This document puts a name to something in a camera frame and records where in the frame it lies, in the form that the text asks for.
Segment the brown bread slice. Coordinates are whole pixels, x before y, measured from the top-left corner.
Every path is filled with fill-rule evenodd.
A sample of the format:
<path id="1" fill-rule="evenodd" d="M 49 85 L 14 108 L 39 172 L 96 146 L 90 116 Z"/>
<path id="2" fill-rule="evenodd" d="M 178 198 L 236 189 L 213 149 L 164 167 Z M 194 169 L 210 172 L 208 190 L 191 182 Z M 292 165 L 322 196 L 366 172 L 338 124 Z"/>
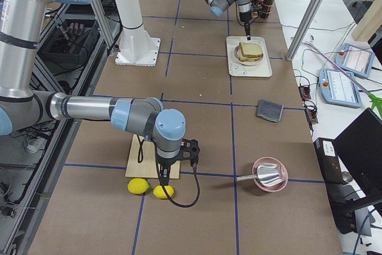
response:
<path id="1" fill-rule="evenodd" d="M 255 57 L 244 57 L 244 56 L 237 56 L 237 59 L 242 63 L 248 63 L 249 65 L 254 64 L 256 62 L 259 62 L 263 59 L 263 55 L 256 55 Z"/>
<path id="2" fill-rule="evenodd" d="M 255 58 L 263 55 L 263 50 L 258 44 L 240 42 L 239 48 L 241 50 L 242 56 L 244 57 Z"/>

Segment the round cream plate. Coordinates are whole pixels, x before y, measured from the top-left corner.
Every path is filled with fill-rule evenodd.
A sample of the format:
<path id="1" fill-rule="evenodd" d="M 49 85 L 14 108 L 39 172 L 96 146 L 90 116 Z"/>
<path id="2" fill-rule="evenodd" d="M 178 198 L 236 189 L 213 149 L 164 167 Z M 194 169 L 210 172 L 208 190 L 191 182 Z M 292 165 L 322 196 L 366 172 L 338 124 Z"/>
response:
<path id="1" fill-rule="evenodd" d="M 240 64 L 243 64 L 245 66 L 254 66 L 254 65 L 257 65 L 259 64 L 262 60 L 263 60 L 263 54 L 261 54 L 260 56 L 258 57 L 244 57 L 241 53 L 241 49 L 239 48 L 239 46 L 237 46 L 235 49 L 234 49 L 234 57 L 235 59 L 240 63 Z"/>

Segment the cream bear serving tray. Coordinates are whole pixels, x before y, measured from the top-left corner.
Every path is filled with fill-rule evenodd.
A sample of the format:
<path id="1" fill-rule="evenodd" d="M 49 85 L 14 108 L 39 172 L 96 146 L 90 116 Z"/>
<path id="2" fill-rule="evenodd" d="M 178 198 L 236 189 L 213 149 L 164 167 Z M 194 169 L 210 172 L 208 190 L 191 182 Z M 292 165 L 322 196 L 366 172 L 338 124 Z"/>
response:
<path id="1" fill-rule="evenodd" d="M 263 50 L 263 60 L 254 66 L 245 66 L 240 64 L 234 57 L 234 49 L 239 46 L 240 42 L 250 42 L 258 44 Z M 272 76 L 272 68 L 270 65 L 269 55 L 265 39 L 259 36 L 252 36 L 248 41 L 246 36 L 228 36 L 226 38 L 227 48 L 227 62 L 229 74 L 231 76 L 246 76 L 246 77 L 263 77 L 268 78 Z"/>

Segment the wooden cutting board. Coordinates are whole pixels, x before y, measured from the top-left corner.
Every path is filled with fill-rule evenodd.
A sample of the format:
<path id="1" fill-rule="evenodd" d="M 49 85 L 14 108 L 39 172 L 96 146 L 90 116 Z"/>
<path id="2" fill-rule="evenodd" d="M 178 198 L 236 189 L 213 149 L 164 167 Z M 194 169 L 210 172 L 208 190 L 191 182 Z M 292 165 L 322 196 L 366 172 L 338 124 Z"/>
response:
<path id="1" fill-rule="evenodd" d="M 154 144 L 152 142 L 143 143 L 143 161 L 141 163 L 138 163 L 139 147 L 137 136 L 133 136 L 125 177 L 157 179 Z"/>

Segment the yellow lemon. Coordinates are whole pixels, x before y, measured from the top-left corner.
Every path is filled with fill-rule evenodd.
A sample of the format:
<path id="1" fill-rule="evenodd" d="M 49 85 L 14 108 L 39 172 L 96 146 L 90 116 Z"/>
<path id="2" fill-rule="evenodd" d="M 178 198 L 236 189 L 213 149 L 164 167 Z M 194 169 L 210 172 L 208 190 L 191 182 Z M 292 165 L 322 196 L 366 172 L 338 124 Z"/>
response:
<path id="1" fill-rule="evenodd" d="M 128 182 L 127 189 L 133 195 L 142 195 L 150 189 L 150 185 L 146 179 L 134 178 Z"/>
<path id="2" fill-rule="evenodd" d="M 164 187 L 157 185 L 153 190 L 153 194 L 157 199 L 168 199 L 174 195 L 174 188 L 169 185 Z"/>

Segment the metal scoop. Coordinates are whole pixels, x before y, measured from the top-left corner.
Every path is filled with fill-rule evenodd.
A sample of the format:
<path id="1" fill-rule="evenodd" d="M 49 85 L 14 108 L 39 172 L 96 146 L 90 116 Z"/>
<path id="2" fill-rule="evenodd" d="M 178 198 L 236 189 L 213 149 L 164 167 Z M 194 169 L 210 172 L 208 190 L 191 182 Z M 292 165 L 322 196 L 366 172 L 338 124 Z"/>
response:
<path id="1" fill-rule="evenodd" d="M 256 179 L 261 185 L 266 187 L 275 186 L 286 181 L 285 176 L 282 174 L 281 168 L 278 164 L 260 164 L 254 174 L 236 178 L 237 181 L 249 179 Z"/>

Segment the folded grey cloth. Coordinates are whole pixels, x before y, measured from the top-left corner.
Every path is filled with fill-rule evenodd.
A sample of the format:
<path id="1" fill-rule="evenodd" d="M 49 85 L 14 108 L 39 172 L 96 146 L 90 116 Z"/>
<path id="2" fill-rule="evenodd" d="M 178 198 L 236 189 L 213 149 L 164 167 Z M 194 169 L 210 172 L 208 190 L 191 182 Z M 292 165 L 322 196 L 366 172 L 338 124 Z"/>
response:
<path id="1" fill-rule="evenodd" d="M 284 106 L 279 103 L 261 99 L 258 103 L 257 117 L 270 122 L 279 122 L 282 117 Z"/>

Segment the pink bowl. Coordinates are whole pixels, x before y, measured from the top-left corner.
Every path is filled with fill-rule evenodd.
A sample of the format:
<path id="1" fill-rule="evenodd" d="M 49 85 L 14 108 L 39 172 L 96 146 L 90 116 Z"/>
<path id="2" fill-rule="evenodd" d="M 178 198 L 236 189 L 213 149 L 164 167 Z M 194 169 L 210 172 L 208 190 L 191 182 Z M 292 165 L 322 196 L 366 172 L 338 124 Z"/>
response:
<path id="1" fill-rule="evenodd" d="M 258 160 L 256 160 L 256 162 L 254 163 L 253 167 L 252 167 L 252 173 L 254 174 L 256 172 L 256 169 L 257 167 L 260 165 L 260 164 L 278 164 L 281 168 L 281 172 L 282 174 L 285 176 L 285 179 L 286 181 L 282 182 L 282 183 L 279 183 L 275 186 L 271 186 L 271 187 L 266 187 L 266 186 L 263 186 L 261 185 L 256 179 L 254 180 L 255 184 L 262 190 L 264 191 L 268 191 L 268 192 L 277 192 L 277 191 L 280 191 L 282 190 L 287 182 L 288 182 L 288 172 L 286 170 L 286 167 L 283 165 L 283 163 L 281 163 L 279 160 L 275 159 L 275 158 L 272 158 L 272 157 L 262 157 Z"/>

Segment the blue teach pendant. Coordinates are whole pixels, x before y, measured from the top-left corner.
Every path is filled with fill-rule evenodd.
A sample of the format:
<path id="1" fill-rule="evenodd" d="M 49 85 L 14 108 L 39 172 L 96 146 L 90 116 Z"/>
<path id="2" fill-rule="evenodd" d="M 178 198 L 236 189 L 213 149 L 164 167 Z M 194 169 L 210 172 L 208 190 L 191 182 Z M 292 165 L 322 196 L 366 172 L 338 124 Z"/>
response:
<path id="1" fill-rule="evenodd" d="M 375 54 L 370 48 L 361 48 L 353 44 L 344 44 L 335 57 L 335 63 L 355 76 L 369 77 Z"/>
<path id="2" fill-rule="evenodd" d="M 350 108 L 362 107 L 358 86 L 337 69 L 322 68 L 319 90 L 326 103 Z"/>

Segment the green reacher grabber tool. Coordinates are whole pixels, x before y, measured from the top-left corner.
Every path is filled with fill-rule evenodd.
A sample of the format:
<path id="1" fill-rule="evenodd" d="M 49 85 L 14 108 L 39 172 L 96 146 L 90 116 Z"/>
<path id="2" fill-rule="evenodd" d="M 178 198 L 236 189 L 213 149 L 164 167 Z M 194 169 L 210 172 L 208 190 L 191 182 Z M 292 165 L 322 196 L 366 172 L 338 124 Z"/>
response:
<path id="1" fill-rule="evenodd" d="M 312 41 L 306 41 L 306 42 L 303 42 L 304 45 L 308 45 L 309 47 L 311 47 L 315 52 L 317 52 L 318 54 L 320 54 L 324 59 L 326 59 L 327 61 L 329 61 L 333 66 L 335 66 L 337 68 L 337 70 L 339 70 L 346 78 L 348 78 L 351 82 L 353 82 L 356 86 L 358 86 L 371 100 L 371 109 L 374 109 L 376 108 L 379 112 L 379 114 L 381 115 L 382 113 L 382 110 L 381 110 L 381 98 L 380 97 L 377 97 L 375 96 L 373 93 L 371 93 L 370 91 L 368 91 L 364 86 L 362 86 L 360 83 L 358 83 L 357 80 L 355 80 L 354 78 L 352 78 L 348 73 L 347 71 L 345 71 L 344 69 L 342 69 L 338 64 L 336 64 L 334 61 L 332 61 L 329 57 L 327 57 L 324 53 L 322 53 L 317 47 L 315 47 L 312 43 Z"/>

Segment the aluminium frame post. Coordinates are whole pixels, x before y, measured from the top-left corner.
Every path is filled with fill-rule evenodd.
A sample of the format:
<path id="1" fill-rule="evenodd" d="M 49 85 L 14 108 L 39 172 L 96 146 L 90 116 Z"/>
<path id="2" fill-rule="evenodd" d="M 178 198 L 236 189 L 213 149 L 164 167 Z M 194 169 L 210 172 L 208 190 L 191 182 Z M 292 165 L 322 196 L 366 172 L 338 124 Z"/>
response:
<path id="1" fill-rule="evenodd" d="M 310 24 L 313 21 L 314 16 L 317 13 L 317 10 L 319 9 L 321 3 L 323 0 L 310 0 L 308 7 L 306 9 L 306 12 L 304 13 L 304 16 L 300 22 L 300 25 L 293 37 L 292 43 L 287 51 L 286 59 L 288 61 L 292 61 L 294 56 L 297 53 L 297 50 L 299 49 L 303 38 L 305 37 L 307 31 L 310 28 Z"/>

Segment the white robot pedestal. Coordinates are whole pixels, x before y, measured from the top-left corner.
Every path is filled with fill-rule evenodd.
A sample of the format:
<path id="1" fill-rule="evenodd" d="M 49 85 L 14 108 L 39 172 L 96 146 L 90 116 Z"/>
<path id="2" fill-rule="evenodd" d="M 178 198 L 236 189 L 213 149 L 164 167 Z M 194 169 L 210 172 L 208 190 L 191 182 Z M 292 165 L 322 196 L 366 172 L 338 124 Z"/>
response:
<path id="1" fill-rule="evenodd" d="M 161 40 L 152 38 L 144 28 L 139 0 L 115 0 L 122 24 L 116 64 L 156 65 Z"/>

